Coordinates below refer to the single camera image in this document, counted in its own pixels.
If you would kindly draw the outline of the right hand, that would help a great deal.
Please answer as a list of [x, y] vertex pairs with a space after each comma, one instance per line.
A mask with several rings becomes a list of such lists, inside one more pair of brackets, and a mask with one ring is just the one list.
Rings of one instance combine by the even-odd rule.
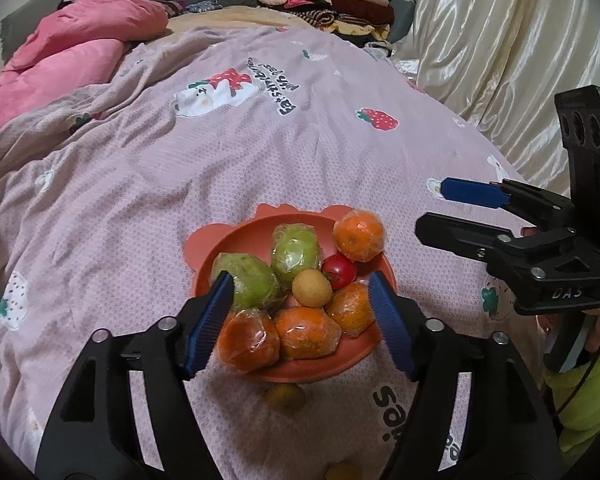
[[[588, 315], [596, 318], [595, 325], [588, 333], [584, 348], [587, 352], [594, 353], [600, 348], [600, 308], [589, 310]], [[554, 328], [557, 327], [558, 315], [541, 315], [538, 317], [539, 326], [544, 330], [545, 333], [549, 334]]]

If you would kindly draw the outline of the green sleeve forearm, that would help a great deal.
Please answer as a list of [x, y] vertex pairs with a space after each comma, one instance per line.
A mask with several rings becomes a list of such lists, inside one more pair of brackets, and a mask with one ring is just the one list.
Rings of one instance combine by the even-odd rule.
[[558, 445], [564, 462], [571, 467], [600, 433], [600, 357], [558, 420], [562, 426]]

